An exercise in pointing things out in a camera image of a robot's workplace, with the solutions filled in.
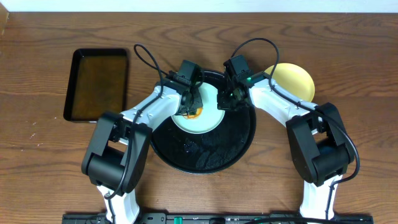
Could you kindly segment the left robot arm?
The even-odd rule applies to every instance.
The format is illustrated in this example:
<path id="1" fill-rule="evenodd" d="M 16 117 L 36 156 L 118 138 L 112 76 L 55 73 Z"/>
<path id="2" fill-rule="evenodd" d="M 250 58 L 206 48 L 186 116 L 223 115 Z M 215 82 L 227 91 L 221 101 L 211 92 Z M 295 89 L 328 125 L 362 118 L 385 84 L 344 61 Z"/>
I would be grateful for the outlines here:
<path id="1" fill-rule="evenodd" d="M 135 107 L 104 113 L 98 120 L 81 171 L 101 192 L 106 213 L 98 223 L 134 223 L 140 213 L 134 189 L 144 171 L 152 133 L 167 118 L 201 106 L 203 69 L 188 60 L 162 77 L 154 91 Z"/>

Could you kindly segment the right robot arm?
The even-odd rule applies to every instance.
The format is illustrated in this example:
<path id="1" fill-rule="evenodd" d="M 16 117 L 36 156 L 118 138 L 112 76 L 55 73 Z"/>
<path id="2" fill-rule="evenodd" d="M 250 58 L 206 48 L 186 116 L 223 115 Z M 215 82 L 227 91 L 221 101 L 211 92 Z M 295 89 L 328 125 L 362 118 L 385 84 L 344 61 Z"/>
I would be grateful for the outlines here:
<path id="1" fill-rule="evenodd" d="M 253 106 L 283 124 L 294 166 L 304 180 L 301 216 L 333 220 L 335 190 L 348 180 L 343 177 L 348 165 L 359 161 L 336 106 L 318 106 L 291 94 L 272 74 L 254 73 L 242 55 L 223 65 L 226 89 L 218 95 L 218 108 Z"/>

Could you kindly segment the orange green scrub sponge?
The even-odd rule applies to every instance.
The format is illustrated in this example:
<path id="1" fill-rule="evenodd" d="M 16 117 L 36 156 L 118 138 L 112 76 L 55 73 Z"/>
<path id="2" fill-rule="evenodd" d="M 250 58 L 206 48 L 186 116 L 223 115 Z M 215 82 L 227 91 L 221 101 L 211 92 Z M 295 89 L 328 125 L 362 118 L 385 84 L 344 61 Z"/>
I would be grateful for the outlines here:
<path id="1" fill-rule="evenodd" d="M 197 119 L 202 114 L 203 108 L 197 108 L 195 111 L 190 111 L 183 114 L 185 119 Z"/>

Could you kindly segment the yellow plate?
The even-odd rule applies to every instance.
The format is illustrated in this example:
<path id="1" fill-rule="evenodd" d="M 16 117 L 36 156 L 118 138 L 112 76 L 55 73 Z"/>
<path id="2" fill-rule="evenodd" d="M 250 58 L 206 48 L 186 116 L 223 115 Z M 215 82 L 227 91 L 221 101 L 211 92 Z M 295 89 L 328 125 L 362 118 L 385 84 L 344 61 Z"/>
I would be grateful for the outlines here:
<path id="1" fill-rule="evenodd" d="M 301 100 L 311 102 L 315 95 L 315 84 L 310 74 L 292 63 L 278 63 L 272 79 L 277 91 L 288 96 L 287 91 Z"/>

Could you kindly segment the pale green plate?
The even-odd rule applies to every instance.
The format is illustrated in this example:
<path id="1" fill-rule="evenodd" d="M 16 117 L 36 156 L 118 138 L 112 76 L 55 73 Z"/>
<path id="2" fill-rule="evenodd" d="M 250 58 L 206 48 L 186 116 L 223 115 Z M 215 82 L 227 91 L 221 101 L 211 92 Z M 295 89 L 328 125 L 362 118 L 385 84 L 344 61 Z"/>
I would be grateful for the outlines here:
<path id="1" fill-rule="evenodd" d="M 173 122 L 183 131 L 203 134 L 215 129 L 223 120 L 225 111 L 217 108 L 218 90 L 204 83 L 199 87 L 203 106 L 196 115 L 173 115 Z"/>

